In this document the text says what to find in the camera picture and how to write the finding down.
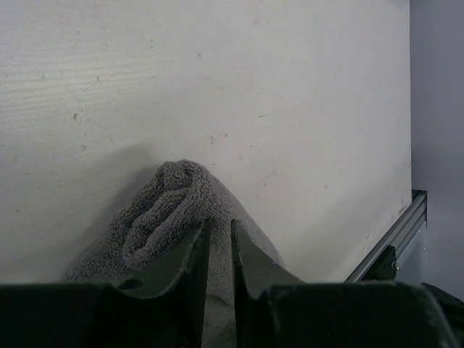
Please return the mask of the grey towel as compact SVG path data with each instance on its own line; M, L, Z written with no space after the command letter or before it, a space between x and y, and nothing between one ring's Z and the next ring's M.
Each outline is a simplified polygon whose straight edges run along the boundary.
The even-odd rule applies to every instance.
M232 220L239 220L273 261L283 261L238 199L199 163L185 159L161 165L63 278L119 283L176 247L188 226L205 220L212 230L202 345L234 347Z

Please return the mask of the aluminium mounting rail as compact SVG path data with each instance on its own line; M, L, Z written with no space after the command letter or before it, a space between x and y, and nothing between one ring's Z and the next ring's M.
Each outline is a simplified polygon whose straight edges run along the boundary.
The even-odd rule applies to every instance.
M420 284L425 281L427 192L414 190L412 203L347 278L362 281L369 267L387 246L396 249L397 276L394 281Z

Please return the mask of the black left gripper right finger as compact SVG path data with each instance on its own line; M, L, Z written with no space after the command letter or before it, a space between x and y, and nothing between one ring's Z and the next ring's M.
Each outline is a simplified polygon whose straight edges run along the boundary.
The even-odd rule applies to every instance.
M456 347L438 302L403 283L305 283L231 223L237 347Z

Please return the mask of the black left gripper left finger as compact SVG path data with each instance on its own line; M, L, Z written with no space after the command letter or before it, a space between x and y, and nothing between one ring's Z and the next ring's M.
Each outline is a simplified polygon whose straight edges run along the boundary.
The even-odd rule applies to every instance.
M116 286L1 287L2 347L200 347L210 222Z

